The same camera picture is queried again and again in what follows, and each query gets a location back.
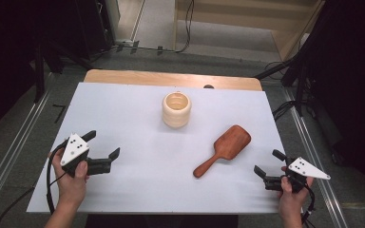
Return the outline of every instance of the human hand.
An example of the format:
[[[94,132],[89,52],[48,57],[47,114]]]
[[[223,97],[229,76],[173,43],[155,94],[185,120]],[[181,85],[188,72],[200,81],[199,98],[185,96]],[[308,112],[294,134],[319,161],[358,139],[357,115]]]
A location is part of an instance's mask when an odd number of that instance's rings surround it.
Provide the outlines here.
[[[61,158],[64,151],[64,148],[59,149],[52,160],[52,166],[54,167],[57,179],[65,173],[61,166]],[[66,207],[70,207],[70,209],[77,210],[85,198],[87,180],[87,162],[81,161],[76,167],[74,178],[65,174],[57,181],[59,188],[57,207],[65,205]]]
[[[311,186],[313,184],[313,178],[307,178],[307,184]],[[292,193],[292,183],[289,182],[287,177],[281,179],[282,192],[278,193],[280,197],[279,201],[279,214],[283,220],[284,227],[302,227],[301,224],[301,206],[305,202],[309,192],[306,188],[302,188],[298,193]]]

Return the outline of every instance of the paddle handle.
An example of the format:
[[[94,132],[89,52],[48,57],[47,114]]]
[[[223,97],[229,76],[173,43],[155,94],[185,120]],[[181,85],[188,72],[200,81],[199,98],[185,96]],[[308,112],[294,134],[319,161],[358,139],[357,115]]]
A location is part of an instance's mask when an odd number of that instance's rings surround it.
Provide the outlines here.
[[[210,168],[210,166],[212,166],[212,164],[219,158],[219,156],[217,156],[217,154],[215,154],[214,156],[212,156],[210,159],[208,159],[207,161],[205,161],[203,164],[201,164],[200,166],[198,166],[195,170],[194,170],[194,177],[196,178],[200,178],[204,173],[206,173],[206,171]]]

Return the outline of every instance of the wooden paddle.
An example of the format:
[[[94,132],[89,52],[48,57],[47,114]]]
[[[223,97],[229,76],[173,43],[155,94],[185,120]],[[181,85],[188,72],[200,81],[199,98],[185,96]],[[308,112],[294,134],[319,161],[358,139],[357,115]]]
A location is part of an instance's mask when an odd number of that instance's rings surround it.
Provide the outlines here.
[[[215,155],[194,170],[194,176],[200,178],[217,159],[232,160],[251,142],[251,136],[239,125],[231,126],[213,143]]]

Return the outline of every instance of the white triangular marker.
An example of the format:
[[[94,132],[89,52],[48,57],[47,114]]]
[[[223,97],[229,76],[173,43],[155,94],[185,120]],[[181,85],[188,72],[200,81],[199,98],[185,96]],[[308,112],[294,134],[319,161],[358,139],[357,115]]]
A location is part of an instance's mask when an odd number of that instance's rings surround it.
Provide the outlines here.
[[[65,148],[64,155],[61,159],[61,165],[64,166],[72,162],[79,155],[88,150],[88,144],[80,136],[72,133],[67,141],[67,148]]]
[[[299,157],[289,165],[289,169],[305,177],[329,180],[331,177]]]

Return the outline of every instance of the table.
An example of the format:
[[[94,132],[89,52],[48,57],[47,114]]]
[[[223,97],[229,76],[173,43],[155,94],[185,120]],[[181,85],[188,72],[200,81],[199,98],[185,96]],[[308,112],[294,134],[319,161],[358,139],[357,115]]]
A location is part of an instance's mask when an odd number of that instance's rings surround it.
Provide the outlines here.
[[[174,48],[177,21],[185,20],[191,3],[191,0],[175,1]],[[285,61],[297,51],[303,35],[310,32],[323,5],[321,0],[196,0],[192,21],[270,29],[280,58]]]
[[[204,89],[203,85],[218,89]],[[163,96],[175,90],[183,91],[193,103],[188,125],[177,130],[162,122],[159,108]],[[85,134],[95,129],[97,137],[89,142],[89,157],[104,158],[118,146],[121,153],[112,163],[110,174],[89,179],[79,212],[276,213],[276,194],[265,191],[262,180],[253,172],[257,164],[275,176],[281,174],[283,165],[272,156],[273,149],[283,151],[283,147],[266,96],[260,90],[259,81],[249,78],[89,71],[78,85],[52,147],[70,130]],[[232,124],[244,127],[253,140],[235,159],[219,160],[195,179],[193,170],[214,153],[213,142]],[[45,167],[28,212],[48,212],[46,172]],[[51,190],[56,202],[58,190],[54,185]]]

